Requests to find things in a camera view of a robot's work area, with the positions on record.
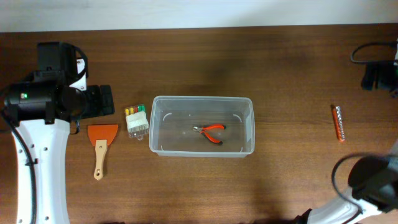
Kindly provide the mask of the clear plastic storage container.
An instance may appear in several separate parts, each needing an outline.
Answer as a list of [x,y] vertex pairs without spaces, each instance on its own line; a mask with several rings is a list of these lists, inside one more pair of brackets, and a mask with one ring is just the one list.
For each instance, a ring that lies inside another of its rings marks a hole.
[[[223,124],[213,136],[216,145],[193,130],[194,126]],[[160,156],[246,157],[255,149],[252,101],[245,97],[157,96],[152,104],[150,150]]]

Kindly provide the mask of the red handled small pliers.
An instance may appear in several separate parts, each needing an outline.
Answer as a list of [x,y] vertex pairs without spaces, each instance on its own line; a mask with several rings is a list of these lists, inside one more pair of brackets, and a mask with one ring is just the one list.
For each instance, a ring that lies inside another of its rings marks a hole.
[[216,145],[222,145],[223,142],[222,140],[219,140],[213,136],[215,131],[219,130],[225,130],[226,126],[223,124],[212,124],[209,126],[194,126],[193,130],[195,132],[200,133],[203,135],[207,140],[209,140],[211,143],[216,144]]

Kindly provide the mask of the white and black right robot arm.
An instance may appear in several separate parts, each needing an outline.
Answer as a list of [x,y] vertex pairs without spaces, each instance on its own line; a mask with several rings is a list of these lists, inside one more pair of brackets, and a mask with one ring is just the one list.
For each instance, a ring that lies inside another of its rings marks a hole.
[[[348,176],[348,188],[340,191],[336,173],[342,163],[358,158]],[[292,223],[358,223],[397,209],[397,154],[358,152],[342,157],[331,172],[337,196],[320,208],[309,209]]]

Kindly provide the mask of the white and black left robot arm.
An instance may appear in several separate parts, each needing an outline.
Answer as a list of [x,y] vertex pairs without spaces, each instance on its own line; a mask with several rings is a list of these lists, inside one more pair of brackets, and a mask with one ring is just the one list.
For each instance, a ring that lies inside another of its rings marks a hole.
[[17,223],[69,223],[65,156],[70,125],[114,114],[109,85],[86,84],[88,58],[65,42],[37,46],[38,69],[4,90],[1,116],[17,151]]

